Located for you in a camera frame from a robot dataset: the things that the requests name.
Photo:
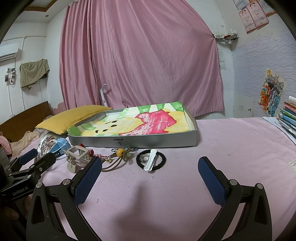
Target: wooden headboard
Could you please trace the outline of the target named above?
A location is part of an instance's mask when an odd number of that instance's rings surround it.
[[[52,115],[52,111],[46,101],[11,117],[0,125],[0,131],[7,139],[16,142],[26,131],[33,131],[49,115]]]

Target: green towel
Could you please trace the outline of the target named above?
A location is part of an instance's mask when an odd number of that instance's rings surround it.
[[[27,62],[20,66],[20,87],[30,89],[37,80],[47,77],[50,71],[47,59],[36,62]]]

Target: metal screw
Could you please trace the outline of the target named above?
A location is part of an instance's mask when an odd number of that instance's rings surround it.
[[[258,187],[259,189],[263,189],[263,185],[262,185],[261,183],[258,183],[258,184],[257,184],[257,187]]]
[[[42,187],[42,183],[37,183],[37,184],[36,184],[36,187],[37,187],[37,188]]]
[[[64,185],[68,185],[70,183],[70,179],[65,179],[65,180],[63,180],[63,184]]]
[[[237,184],[237,181],[234,180],[234,179],[231,179],[229,182],[230,182],[230,184],[233,185],[233,186],[235,186],[235,185]]]

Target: pink curtain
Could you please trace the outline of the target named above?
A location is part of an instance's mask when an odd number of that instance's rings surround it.
[[[133,107],[180,101],[194,116],[223,111],[211,31],[185,0],[79,0],[60,45],[66,107]]]

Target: book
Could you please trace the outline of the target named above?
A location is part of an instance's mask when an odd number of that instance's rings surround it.
[[[291,128],[287,127],[286,125],[281,124],[281,126],[296,139],[296,132],[292,130]]]
[[[290,106],[292,106],[292,107],[294,107],[294,108],[296,108],[296,105],[294,105],[293,103],[291,103],[291,102],[289,102],[289,101],[284,101],[284,103],[285,103],[285,104],[288,104],[288,105],[290,105]]]
[[[296,131],[296,127],[291,125],[289,122],[285,121],[284,119],[279,119],[279,122],[282,124],[286,124],[287,126],[289,126],[290,128]]]
[[[291,114],[290,112],[288,112],[286,110],[283,110],[283,109],[281,109],[280,112],[283,113],[284,115],[288,116],[289,118],[291,118],[291,119],[293,119],[293,120],[296,121],[296,116],[293,115],[293,114]]]
[[[289,112],[290,114],[292,114],[292,115],[295,115],[295,116],[296,116],[295,112],[291,111],[291,110],[290,110],[290,109],[288,109],[287,107],[284,107],[284,109],[283,109],[283,110],[285,110],[285,111]]]
[[[296,113],[296,107],[293,107],[291,104],[285,103],[285,107]]]
[[[289,102],[296,105],[296,98],[293,96],[289,96]]]
[[[296,121],[289,118],[288,116],[282,114],[282,113],[279,113],[278,116],[281,118],[281,119],[284,119],[285,121],[289,122],[290,124],[292,124],[293,126],[296,126]]]

